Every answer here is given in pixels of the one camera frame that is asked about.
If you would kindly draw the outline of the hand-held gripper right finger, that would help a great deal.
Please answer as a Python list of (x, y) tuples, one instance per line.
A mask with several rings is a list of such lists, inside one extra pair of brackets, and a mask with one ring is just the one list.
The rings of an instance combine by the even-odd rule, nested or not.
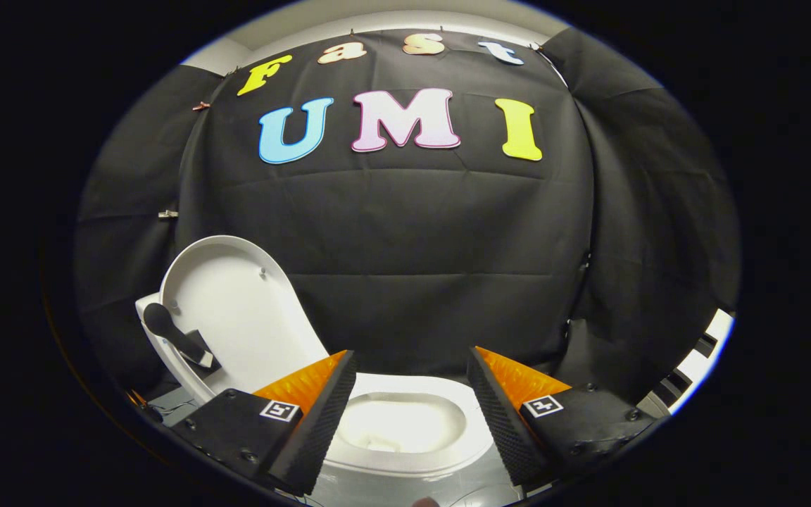
[(515, 487), (575, 482), (633, 449), (658, 419), (598, 385), (572, 387), (474, 346), (467, 379)]

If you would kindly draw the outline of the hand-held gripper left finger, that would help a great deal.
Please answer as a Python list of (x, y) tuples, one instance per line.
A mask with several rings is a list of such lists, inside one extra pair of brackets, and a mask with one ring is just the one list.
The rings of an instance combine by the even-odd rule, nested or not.
[(184, 443), (266, 489), (313, 493), (356, 382), (344, 350), (253, 394), (228, 388), (173, 426)]

